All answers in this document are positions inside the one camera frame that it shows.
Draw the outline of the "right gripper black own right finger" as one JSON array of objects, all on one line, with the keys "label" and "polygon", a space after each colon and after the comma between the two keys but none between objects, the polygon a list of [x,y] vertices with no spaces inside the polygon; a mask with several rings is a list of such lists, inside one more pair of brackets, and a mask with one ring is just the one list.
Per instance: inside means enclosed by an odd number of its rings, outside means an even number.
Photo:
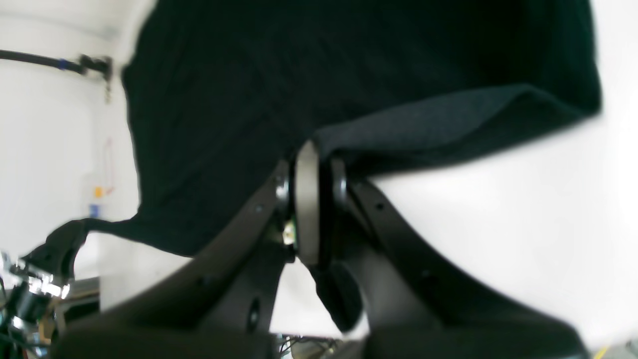
[{"label": "right gripper black own right finger", "polygon": [[588,358],[574,327],[453,264],[380,190],[349,177],[342,159],[319,170],[319,267],[360,300],[370,326],[338,358]]}]

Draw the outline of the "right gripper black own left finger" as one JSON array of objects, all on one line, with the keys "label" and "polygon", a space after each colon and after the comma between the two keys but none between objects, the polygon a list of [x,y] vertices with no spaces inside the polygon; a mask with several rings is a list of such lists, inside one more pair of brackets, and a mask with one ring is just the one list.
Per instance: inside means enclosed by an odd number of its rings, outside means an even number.
[{"label": "right gripper black own left finger", "polygon": [[275,359],[274,298],[290,251],[290,162],[280,161],[189,263],[139,295],[72,325],[53,359]]}]

